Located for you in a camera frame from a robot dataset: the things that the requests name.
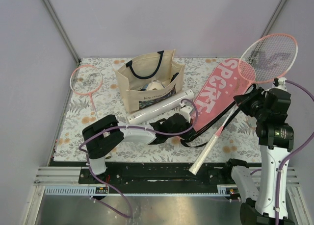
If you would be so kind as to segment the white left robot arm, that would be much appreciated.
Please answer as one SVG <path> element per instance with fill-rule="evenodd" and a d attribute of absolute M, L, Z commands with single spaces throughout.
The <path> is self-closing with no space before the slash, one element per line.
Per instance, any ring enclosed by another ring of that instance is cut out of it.
<path fill-rule="evenodd" d="M 119 122 L 115 115 L 103 117 L 82 130 L 83 145 L 87 148 L 89 177 L 95 183 L 106 179 L 105 157 L 123 142 L 159 145 L 170 137 L 188 139 L 196 133 L 193 121 L 177 113 L 147 125 L 127 125 Z"/>

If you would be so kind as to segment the white shuttlecock tube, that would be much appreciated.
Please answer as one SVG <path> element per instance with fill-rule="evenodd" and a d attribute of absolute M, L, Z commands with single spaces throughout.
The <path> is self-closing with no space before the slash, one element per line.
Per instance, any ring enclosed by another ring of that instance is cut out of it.
<path fill-rule="evenodd" d="M 194 93 L 191 89 L 177 93 L 165 100 L 162 100 L 156 104 L 149 107 L 141 109 L 137 112 L 131 113 L 126 117 L 127 121 L 131 125 L 141 124 L 150 119 L 157 117 L 177 106 L 180 105 L 182 99 L 192 100 L 194 98 Z"/>

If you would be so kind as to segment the pink badminton racket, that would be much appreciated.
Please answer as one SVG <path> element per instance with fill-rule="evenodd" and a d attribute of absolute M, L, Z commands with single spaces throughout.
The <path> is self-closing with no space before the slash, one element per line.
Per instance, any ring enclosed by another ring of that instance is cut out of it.
<path fill-rule="evenodd" d="M 238 71 L 243 79 L 251 84 L 261 84 L 272 82 L 275 78 L 283 77 L 294 64 L 298 53 L 296 39 L 284 33 L 274 33 L 266 35 L 253 43 L 239 58 Z M 222 126 L 214 134 L 214 139 L 210 140 L 209 146 L 201 153 L 200 157 L 192 166 L 192 171 L 197 172 L 199 165 L 204 162 L 209 150 L 215 144 L 216 139 L 221 134 L 223 127 L 239 112 L 239 108 L 234 107 L 228 111 L 229 115 Z M 196 124 L 198 111 L 193 114 L 193 123 Z"/>
<path fill-rule="evenodd" d="M 79 66 L 70 77 L 69 114 L 75 118 L 79 133 L 104 116 L 102 108 L 108 98 L 104 82 L 101 70 L 93 65 Z"/>

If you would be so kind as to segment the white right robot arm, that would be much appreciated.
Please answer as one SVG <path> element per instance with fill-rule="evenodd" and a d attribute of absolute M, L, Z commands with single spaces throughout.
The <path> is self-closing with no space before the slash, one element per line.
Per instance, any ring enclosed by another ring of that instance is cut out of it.
<path fill-rule="evenodd" d="M 238 108 L 254 117 L 262 157 L 260 186 L 256 187 L 246 165 L 229 167 L 223 172 L 227 183 L 236 183 L 242 205 L 243 225 L 292 225 L 286 204 L 288 157 L 293 150 L 294 131 L 286 123 L 291 104 L 290 93 L 263 88 L 234 96 Z"/>

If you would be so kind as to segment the pink racket cover bag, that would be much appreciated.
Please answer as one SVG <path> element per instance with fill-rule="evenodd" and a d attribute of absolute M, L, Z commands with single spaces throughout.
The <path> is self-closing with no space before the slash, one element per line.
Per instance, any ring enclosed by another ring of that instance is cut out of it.
<path fill-rule="evenodd" d="M 255 84 L 250 85 L 239 74 L 238 63 L 237 58 L 221 61 L 205 82 L 194 101 L 198 111 L 194 132 L 181 140 L 183 146 L 190 147 L 188 143 L 218 123 L 234 107 L 234 96 L 256 90 Z"/>

